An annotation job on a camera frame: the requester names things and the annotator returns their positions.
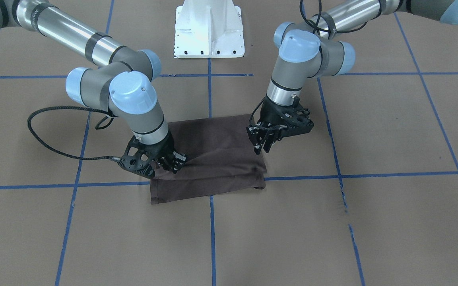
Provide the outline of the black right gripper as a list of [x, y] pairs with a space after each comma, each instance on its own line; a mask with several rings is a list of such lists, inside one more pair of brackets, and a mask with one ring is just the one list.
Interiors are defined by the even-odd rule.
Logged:
[[153, 161], [157, 162], [165, 171], [176, 174], [188, 160], [186, 154], [180, 153], [175, 148], [175, 142], [171, 133], [168, 133], [158, 143], [149, 145], [149, 152]]

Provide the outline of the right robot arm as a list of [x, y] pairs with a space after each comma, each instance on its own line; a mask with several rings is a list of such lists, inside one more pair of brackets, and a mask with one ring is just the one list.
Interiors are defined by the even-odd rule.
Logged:
[[120, 157], [102, 156], [129, 172], [154, 178], [155, 166], [172, 173], [187, 156], [175, 149], [173, 136], [151, 84], [161, 62], [151, 50], [135, 51], [97, 31], [47, 0], [0, 0], [0, 29], [22, 27], [71, 49], [96, 69], [78, 67], [67, 76], [65, 89], [78, 110], [123, 119], [133, 136]]

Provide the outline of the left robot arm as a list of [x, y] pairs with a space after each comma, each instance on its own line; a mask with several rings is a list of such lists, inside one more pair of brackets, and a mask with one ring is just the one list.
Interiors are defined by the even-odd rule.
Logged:
[[310, 110], [300, 105], [300, 93], [309, 78], [349, 72], [355, 63], [354, 47], [335, 41], [336, 35], [360, 30], [380, 15], [407, 12], [443, 24], [458, 24], [458, 0], [346, 0], [307, 18], [299, 4], [302, 22], [284, 22], [276, 29], [278, 47], [266, 94], [258, 104], [260, 117], [249, 122], [248, 137], [256, 154], [269, 152], [282, 138], [309, 133]]

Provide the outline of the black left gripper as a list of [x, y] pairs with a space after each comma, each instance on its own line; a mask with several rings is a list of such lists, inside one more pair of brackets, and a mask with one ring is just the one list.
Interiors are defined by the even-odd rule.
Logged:
[[246, 130], [249, 139], [253, 140], [256, 155], [259, 155], [263, 148], [268, 153], [276, 141], [293, 136], [293, 127], [282, 117], [283, 111], [284, 106], [264, 97], [251, 113]]

